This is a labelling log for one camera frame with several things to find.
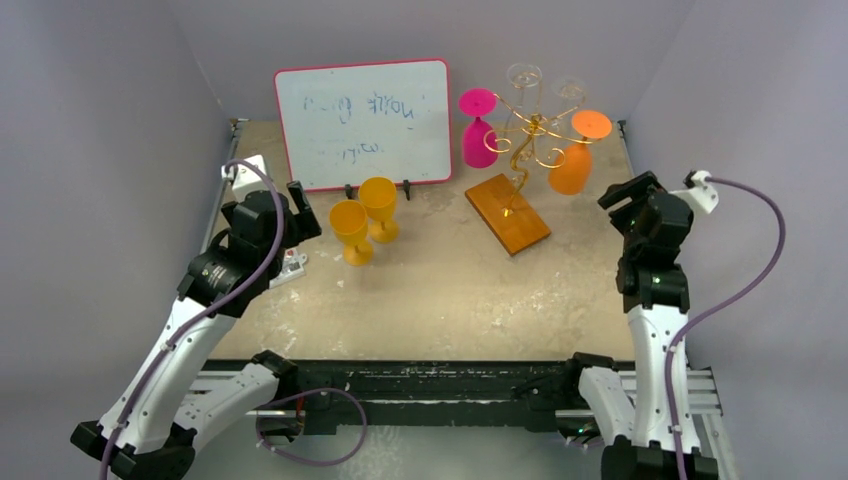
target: pink whiteboard frame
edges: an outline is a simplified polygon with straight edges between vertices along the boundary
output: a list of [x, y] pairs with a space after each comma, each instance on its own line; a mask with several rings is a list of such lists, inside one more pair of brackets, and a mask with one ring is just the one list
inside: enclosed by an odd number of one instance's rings
[[[286, 149], [286, 165], [289, 169], [289, 178], [292, 180], [296, 180], [293, 178], [292, 169], [291, 169], [291, 161], [289, 160], [289, 144], [286, 142], [286, 129], [283, 127], [283, 110], [280, 108], [280, 92], [277, 91], [277, 75], [282, 72], [297, 72], [301, 70], [325, 70], [328, 68], [345, 68], [345, 67], [365, 67], [365, 66], [373, 66], [373, 65], [392, 65], [396, 63], [417, 63], [417, 62], [442, 62], [445, 65], [445, 81], [447, 82], [448, 87], [448, 143], [450, 144], [450, 173], [448, 173], [447, 178], [442, 180], [424, 180], [420, 182], [410, 182], [412, 185], [427, 185], [433, 183], [443, 183], [447, 182], [453, 177], [453, 115], [451, 115], [451, 89], [450, 89], [450, 67], [448, 66], [448, 62], [443, 58], [415, 58], [410, 60], [391, 60], [388, 62], [370, 62], [370, 63], [348, 63], [348, 64], [338, 64], [338, 65], [322, 65], [318, 67], [293, 67], [293, 68], [281, 68], [274, 72], [274, 100], [277, 102], [277, 113], [280, 116], [280, 130], [283, 133], [283, 145]], [[305, 188], [303, 189], [305, 192], [332, 192], [337, 190], [344, 190], [344, 186], [341, 187], [328, 187], [328, 188]]]

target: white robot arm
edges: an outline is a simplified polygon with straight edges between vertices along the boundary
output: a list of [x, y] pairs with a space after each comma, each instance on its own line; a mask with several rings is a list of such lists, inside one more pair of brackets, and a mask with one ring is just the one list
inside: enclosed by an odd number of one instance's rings
[[[178, 480], [211, 438], [276, 398], [287, 363], [263, 352], [226, 384], [182, 404], [212, 350], [280, 273], [277, 252], [321, 234], [299, 183], [288, 185], [299, 211], [294, 214], [288, 200], [266, 186], [267, 177], [259, 176], [267, 171], [261, 156], [238, 163], [233, 174], [235, 169], [222, 171], [237, 199], [222, 207], [231, 227], [190, 262], [159, 339], [118, 401], [99, 421], [80, 423], [71, 436], [74, 445], [102, 461], [101, 477], [111, 468], [125, 480]], [[220, 307], [210, 311], [213, 304]]]
[[[672, 339], [689, 320], [688, 285], [674, 260], [689, 233], [695, 212], [709, 214], [718, 204], [715, 188], [706, 181], [709, 176], [706, 171], [692, 172], [686, 179], [686, 190], [667, 192], [653, 174], [647, 173], [610, 187], [598, 202], [606, 209], [630, 200], [610, 213], [610, 217], [624, 236], [624, 255], [619, 260], [616, 282], [624, 296], [633, 338], [637, 388], [634, 406], [624, 393], [617, 372], [598, 366], [581, 372], [580, 395], [595, 414], [604, 443], [619, 448], [612, 452], [620, 455], [607, 456], [605, 452], [607, 461], [602, 471], [605, 468], [623, 471], [626, 468], [623, 465], [631, 459], [635, 462], [630, 466], [636, 471], [653, 467], [667, 470], [669, 456], [663, 452], [675, 451], [675, 430], [680, 432], [683, 452], [698, 456], [700, 441], [689, 411], [686, 357], [682, 354], [684, 341], [674, 347], [678, 354], [674, 355], [671, 368], [679, 425], [672, 424], [665, 361]], [[660, 454], [655, 456], [653, 467], [637, 460], [646, 452]], [[707, 460], [699, 457], [693, 461], [693, 470], [696, 463]], [[604, 473], [604, 478], [630, 477]]]

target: orange wooden block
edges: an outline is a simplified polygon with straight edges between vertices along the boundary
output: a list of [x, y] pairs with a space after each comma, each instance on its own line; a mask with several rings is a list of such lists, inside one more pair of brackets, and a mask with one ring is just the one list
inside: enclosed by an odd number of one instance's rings
[[498, 237], [510, 256], [535, 245], [551, 234], [551, 229], [520, 193], [512, 202], [512, 213], [504, 216], [504, 206], [513, 191], [515, 186], [512, 182], [506, 175], [500, 174], [465, 192], [465, 198], [483, 217], [483, 221]]

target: purple-gray wall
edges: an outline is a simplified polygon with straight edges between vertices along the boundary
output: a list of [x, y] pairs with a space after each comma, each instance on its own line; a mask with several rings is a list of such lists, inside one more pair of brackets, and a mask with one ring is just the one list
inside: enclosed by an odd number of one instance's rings
[[228, 124], [165, 0], [0, 2], [0, 64], [0, 476], [90, 479], [68, 438], [161, 331]]
[[455, 99], [507, 90], [526, 62], [582, 78], [592, 108], [625, 118], [693, 1], [170, 0], [224, 111], [257, 120], [277, 118], [280, 68], [415, 57], [448, 61]]
[[[690, 336], [712, 365], [745, 478], [845, 478], [848, 460], [848, 5], [698, 0], [630, 118], [636, 171], [668, 186], [691, 168], [756, 185], [783, 208], [772, 276]], [[750, 281], [773, 215], [720, 189], [684, 244], [692, 311]]]

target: whiteboard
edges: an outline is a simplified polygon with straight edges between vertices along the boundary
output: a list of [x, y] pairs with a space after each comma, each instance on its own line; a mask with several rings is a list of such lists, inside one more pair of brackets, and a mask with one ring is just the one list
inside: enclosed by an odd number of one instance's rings
[[444, 60], [284, 69], [274, 86], [289, 173], [305, 190], [450, 178]]

